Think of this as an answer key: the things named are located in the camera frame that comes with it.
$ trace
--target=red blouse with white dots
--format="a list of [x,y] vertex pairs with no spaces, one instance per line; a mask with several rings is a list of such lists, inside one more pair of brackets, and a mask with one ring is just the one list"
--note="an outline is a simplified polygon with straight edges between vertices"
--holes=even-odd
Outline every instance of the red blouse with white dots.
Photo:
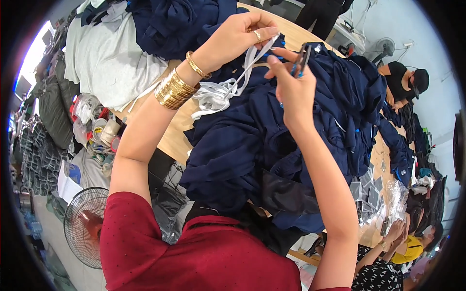
[[[218,224],[190,229],[197,223]],[[299,270],[292,260],[270,251],[247,231],[222,225],[238,223],[228,217],[196,217],[186,223],[178,242],[169,245],[162,241],[144,198],[114,193],[107,201],[100,236],[106,288],[301,290]]]

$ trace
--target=gold bracelet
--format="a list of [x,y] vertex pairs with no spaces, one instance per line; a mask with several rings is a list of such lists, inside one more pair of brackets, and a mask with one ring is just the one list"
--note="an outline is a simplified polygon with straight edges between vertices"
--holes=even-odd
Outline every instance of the gold bracelet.
[[198,66],[196,66],[196,64],[194,63],[194,61],[192,60],[191,58],[191,54],[192,54],[192,51],[189,51],[186,53],[186,59],[188,60],[188,63],[189,65],[191,66],[191,68],[199,74],[199,76],[201,76],[203,79],[210,79],[212,78],[212,73],[204,73]]
[[177,110],[191,98],[200,88],[197,83],[195,87],[186,84],[173,69],[154,89],[154,95],[160,105]]
[[382,249],[387,247],[387,243],[384,240],[381,240],[378,244],[382,246]]

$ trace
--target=hand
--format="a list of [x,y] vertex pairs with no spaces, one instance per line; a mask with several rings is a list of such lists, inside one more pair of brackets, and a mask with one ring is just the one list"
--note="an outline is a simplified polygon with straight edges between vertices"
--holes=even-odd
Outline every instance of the hand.
[[395,102],[395,104],[393,104],[393,106],[391,107],[396,114],[398,114],[398,109],[400,109],[400,104],[398,102]]
[[405,226],[406,222],[404,220],[398,219],[393,222],[387,236],[385,237],[386,243],[392,243],[395,239],[397,239],[404,231]]
[[388,105],[390,105],[393,108],[393,106],[395,105],[395,98],[393,98],[393,95],[387,94],[386,100],[387,100]]
[[405,223],[402,233],[396,240],[393,241],[393,245],[399,246],[406,241],[406,239],[408,238],[408,229],[409,226]]
[[[247,32],[251,28],[260,33]],[[262,48],[279,33],[277,24],[265,13],[240,13],[228,17],[211,37],[192,54],[193,62],[206,74],[220,69],[224,64],[236,59],[250,46]]]
[[316,79],[307,65],[304,68],[302,77],[296,79],[291,75],[293,62],[298,54],[278,47],[275,48],[274,54],[282,56],[290,62],[282,63],[276,56],[270,55],[267,58],[270,70],[264,77],[267,79],[277,77],[275,95],[277,100],[283,103],[285,111],[283,121],[296,139],[301,132],[314,129],[312,111]]

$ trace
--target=scissors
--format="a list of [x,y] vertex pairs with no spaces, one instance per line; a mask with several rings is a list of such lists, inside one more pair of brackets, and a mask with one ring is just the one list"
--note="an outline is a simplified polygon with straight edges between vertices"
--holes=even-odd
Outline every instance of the scissors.
[[309,61],[309,55],[311,53],[311,45],[307,43],[303,43],[301,46],[301,50],[299,51],[298,56],[296,57],[295,62],[293,63],[293,67],[291,69],[291,75],[294,78],[302,77],[302,72],[304,70],[304,66]]

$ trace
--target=white wall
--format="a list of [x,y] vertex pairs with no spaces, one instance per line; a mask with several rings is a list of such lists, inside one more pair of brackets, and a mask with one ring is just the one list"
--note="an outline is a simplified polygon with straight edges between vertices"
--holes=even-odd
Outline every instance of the white wall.
[[55,22],[57,20],[59,20],[61,17],[64,17],[66,21],[70,12],[81,5],[83,2],[84,0],[61,0],[49,11],[46,18],[47,20],[50,20],[52,26],[55,27]]
[[[369,59],[377,55],[371,53],[376,42],[389,37],[395,42],[395,49],[402,50],[396,50],[392,57],[383,58],[385,64],[400,58],[405,66],[425,68],[429,72],[429,88],[421,94],[420,100],[414,101],[414,112],[418,114],[421,126],[432,133],[433,143],[437,145],[433,151],[437,157],[437,168],[449,176],[447,187],[450,199],[454,199],[458,196],[459,184],[455,181],[452,138],[455,114],[461,107],[461,92],[443,42],[415,1],[371,0],[372,6],[364,22],[363,13],[368,3],[369,0],[354,0],[352,8],[341,17],[364,32],[364,55]],[[402,56],[403,44],[410,42],[414,45]],[[446,205],[445,212],[450,216],[454,203]]]

